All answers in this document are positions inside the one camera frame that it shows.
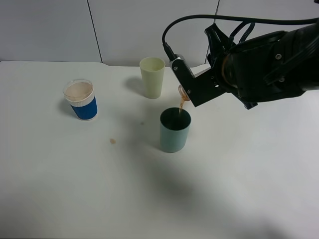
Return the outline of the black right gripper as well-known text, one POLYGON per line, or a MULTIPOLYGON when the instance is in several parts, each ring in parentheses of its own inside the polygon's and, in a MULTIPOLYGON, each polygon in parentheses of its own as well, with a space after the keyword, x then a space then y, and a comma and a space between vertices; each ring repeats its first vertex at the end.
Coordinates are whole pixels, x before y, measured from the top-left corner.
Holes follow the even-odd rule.
POLYGON ((268 85, 264 81, 273 67, 273 47, 279 37, 257 37, 236 45, 216 24, 205 29, 205 34, 208 63, 216 69, 227 93, 233 94, 246 109, 284 98, 278 83, 268 85))

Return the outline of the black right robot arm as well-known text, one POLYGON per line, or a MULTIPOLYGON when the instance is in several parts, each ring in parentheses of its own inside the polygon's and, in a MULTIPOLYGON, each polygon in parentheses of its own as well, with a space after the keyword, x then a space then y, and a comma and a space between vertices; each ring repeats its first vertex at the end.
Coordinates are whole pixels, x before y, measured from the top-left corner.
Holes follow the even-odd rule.
POLYGON ((225 35, 216 24, 205 30, 216 86, 246 108, 301 96, 319 85, 319 22, 248 39, 255 23, 244 21, 225 35))

